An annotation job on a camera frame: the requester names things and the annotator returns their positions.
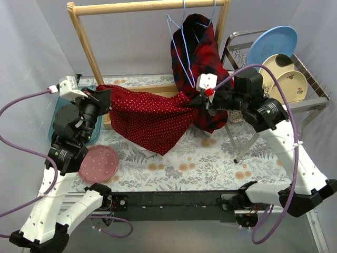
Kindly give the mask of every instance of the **red and black plaid shirt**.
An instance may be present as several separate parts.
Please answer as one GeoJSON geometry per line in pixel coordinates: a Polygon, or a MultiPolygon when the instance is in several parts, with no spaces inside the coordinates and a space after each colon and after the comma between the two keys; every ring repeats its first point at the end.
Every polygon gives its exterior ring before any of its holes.
{"type": "MultiPolygon", "coordinates": [[[[210,24],[209,27],[200,25],[203,24],[207,26],[209,22],[210,20],[203,15],[193,14],[188,16],[183,24],[183,32],[195,83],[201,74],[211,73],[217,75],[218,81],[223,81],[229,76],[227,70],[222,67],[217,49],[217,42],[215,41],[213,25],[210,24]]],[[[188,70],[187,53],[180,29],[173,34],[173,39],[176,44],[179,57],[189,74],[190,80],[192,80],[191,73],[188,70]]],[[[195,88],[191,87],[180,61],[178,60],[177,53],[172,42],[171,56],[174,81],[177,89],[184,92],[185,95],[192,100],[200,93],[195,88]]],[[[219,90],[225,90],[225,87],[222,86],[219,90]]],[[[227,117],[228,113],[226,111],[219,112],[216,116],[211,116],[206,109],[201,109],[199,110],[199,113],[193,123],[199,129],[213,133],[214,130],[220,129],[226,125],[227,117]]]]}

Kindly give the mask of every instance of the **polka dot plate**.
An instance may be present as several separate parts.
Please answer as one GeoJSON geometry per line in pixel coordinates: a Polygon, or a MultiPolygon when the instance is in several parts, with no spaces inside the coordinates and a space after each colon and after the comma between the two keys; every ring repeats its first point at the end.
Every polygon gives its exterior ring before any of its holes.
{"type": "Polygon", "coordinates": [[[117,172],[118,163],[116,151],[109,146],[92,146],[89,148],[78,174],[86,183],[106,182],[117,172]]]}

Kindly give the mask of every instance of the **wooden frame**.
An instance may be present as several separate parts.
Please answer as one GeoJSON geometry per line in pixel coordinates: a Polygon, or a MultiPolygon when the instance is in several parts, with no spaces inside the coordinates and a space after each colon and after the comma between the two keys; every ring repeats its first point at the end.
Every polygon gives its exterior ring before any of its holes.
{"type": "MultiPolygon", "coordinates": [[[[216,1],[217,6],[221,6],[217,25],[215,30],[215,39],[217,44],[221,45],[222,36],[226,26],[226,20],[231,0],[185,0],[186,8],[194,7],[209,7],[214,6],[216,1]]],[[[120,4],[100,4],[100,5],[86,5],[76,6],[75,3],[70,2],[67,4],[69,16],[73,22],[77,36],[80,39],[84,53],[88,59],[89,65],[94,73],[98,85],[104,85],[104,81],[100,72],[100,68],[96,62],[94,52],[91,48],[88,36],[86,35],[84,26],[80,16],[97,15],[97,14],[111,14],[111,13],[127,13],[127,12],[142,12],[142,11],[155,11],[159,9],[180,9],[184,8],[183,0],[161,0],[161,1],[146,1],[134,3],[120,3],[120,4]]],[[[177,89],[174,84],[172,85],[155,85],[145,87],[129,88],[133,91],[151,92],[162,96],[174,96],[177,89]]],[[[104,116],[104,125],[107,129],[111,129],[110,119],[108,114],[104,116]]]]}

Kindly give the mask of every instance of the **white wall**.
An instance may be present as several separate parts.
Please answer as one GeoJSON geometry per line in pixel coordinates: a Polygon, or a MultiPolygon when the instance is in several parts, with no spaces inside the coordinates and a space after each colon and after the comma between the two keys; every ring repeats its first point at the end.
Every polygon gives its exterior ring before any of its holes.
{"type": "MultiPolygon", "coordinates": [[[[313,161],[329,179],[337,179],[337,83],[336,83],[336,0],[302,1],[290,25],[299,35],[296,49],[300,59],[312,70],[331,102],[304,132],[304,143],[313,161]]],[[[318,216],[330,252],[337,252],[337,194],[318,207],[318,216]]]]}
{"type": "MultiPolygon", "coordinates": [[[[36,0],[76,73],[93,75],[66,10],[68,0],[36,0]]],[[[137,0],[76,0],[77,5],[137,0]]],[[[229,34],[262,27],[287,25],[301,0],[232,0],[223,42],[229,34]]],[[[188,9],[208,18],[212,7],[188,9]]],[[[83,16],[102,75],[172,73],[166,14],[179,22],[183,10],[83,16]]]]}
{"type": "MultiPolygon", "coordinates": [[[[0,1],[0,107],[46,89],[74,71],[34,0],[0,1]]],[[[4,138],[36,151],[49,150],[48,129],[57,95],[43,95],[8,109],[0,119],[4,138]]],[[[44,160],[0,143],[0,213],[33,199],[44,160]]],[[[21,228],[31,207],[0,219],[0,233],[21,228]]],[[[1,253],[22,249],[0,238],[1,253]]]]}

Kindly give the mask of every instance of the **floral tablecloth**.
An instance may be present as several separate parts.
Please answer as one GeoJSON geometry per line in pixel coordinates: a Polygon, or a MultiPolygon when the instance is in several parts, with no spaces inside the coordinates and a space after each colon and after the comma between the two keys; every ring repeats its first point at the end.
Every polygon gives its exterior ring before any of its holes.
{"type": "MultiPolygon", "coordinates": [[[[171,75],[143,77],[114,77],[104,79],[106,84],[124,87],[174,83],[171,75]]],[[[95,84],[94,79],[81,79],[81,86],[95,84]]],[[[245,122],[230,124],[234,140],[241,147],[252,136],[245,122]]],[[[101,129],[96,144],[109,145],[120,160],[118,171],[104,184],[112,191],[172,191],[172,190],[233,190],[251,180],[261,183],[290,183],[276,155],[261,149],[259,139],[238,164],[233,162],[236,151],[225,128],[211,137],[191,126],[176,146],[163,157],[147,158],[129,148],[126,140],[114,130],[101,129]]],[[[77,177],[69,192],[83,192],[89,184],[77,177]]]]}

